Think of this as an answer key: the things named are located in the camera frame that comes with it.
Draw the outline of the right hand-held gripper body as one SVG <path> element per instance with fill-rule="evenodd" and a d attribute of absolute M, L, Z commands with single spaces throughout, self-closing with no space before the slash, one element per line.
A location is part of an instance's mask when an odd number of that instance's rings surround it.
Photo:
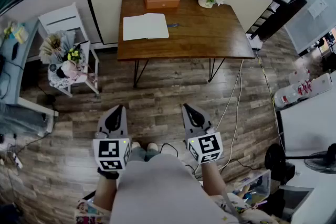
<path fill-rule="evenodd" d="M 213 126 L 204 129 L 189 126 L 185 133 L 186 149 L 198 164 L 216 161 L 223 153 L 221 134 Z"/>

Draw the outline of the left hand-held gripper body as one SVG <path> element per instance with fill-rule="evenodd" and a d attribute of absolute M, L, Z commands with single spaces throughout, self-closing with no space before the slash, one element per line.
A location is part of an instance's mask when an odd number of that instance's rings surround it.
<path fill-rule="evenodd" d="M 127 132 L 107 134 L 97 132 L 93 139 L 94 158 L 102 171 L 124 170 L 131 154 L 131 139 Z"/>

